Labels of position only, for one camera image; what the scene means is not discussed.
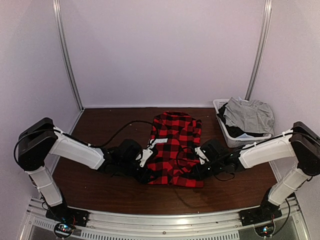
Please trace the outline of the red black plaid shirt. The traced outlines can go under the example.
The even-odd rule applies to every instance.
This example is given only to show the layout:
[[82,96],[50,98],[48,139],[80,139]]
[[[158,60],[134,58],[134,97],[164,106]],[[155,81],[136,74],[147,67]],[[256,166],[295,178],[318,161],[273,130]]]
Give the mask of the red black plaid shirt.
[[195,148],[200,146],[202,121],[187,113],[165,111],[153,118],[150,144],[156,155],[146,167],[155,180],[149,185],[202,188],[202,180],[191,179],[191,170],[200,163]]

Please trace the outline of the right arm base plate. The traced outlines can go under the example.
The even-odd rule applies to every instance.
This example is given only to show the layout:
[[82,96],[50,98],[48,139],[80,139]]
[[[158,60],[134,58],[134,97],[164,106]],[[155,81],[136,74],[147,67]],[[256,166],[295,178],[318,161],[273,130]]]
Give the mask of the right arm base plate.
[[267,203],[258,207],[241,210],[239,217],[242,226],[256,225],[271,221],[274,218],[280,218],[282,212],[279,206]]

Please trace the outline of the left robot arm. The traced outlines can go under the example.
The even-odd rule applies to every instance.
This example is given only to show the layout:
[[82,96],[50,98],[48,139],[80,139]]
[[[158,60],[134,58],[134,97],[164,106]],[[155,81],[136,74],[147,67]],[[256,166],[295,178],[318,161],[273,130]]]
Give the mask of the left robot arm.
[[100,173],[130,176],[141,183],[152,180],[152,171],[146,165],[158,153],[154,141],[146,148],[133,139],[125,139],[116,147],[106,146],[106,143],[92,145],[74,138],[45,117],[19,135],[13,158],[44,197],[48,210],[61,222],[67,222],[72,218],[72,211],[46,167],[48,155],[69,159]]

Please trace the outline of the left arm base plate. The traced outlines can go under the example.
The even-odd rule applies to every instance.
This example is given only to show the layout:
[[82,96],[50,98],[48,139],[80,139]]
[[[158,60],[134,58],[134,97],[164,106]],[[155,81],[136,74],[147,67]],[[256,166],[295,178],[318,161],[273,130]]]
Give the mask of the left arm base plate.
[[70,226],[86,227],[89,219],[89,212],[66,205],[48,206],[45,216]]

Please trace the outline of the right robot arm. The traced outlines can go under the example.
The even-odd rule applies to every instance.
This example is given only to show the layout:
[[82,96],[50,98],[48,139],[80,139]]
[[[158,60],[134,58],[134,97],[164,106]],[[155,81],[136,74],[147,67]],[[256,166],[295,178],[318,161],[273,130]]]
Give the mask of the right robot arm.
[[200,162],[192,168],[190,175],[197,180],[293,159],[289,172],[266,191],[257,208],[256,216],[261,221],[268,220],[287,197],[320,174],[320,137],[301,121],[279,135],[232,151],[212,139],[195,148],[194,153]]

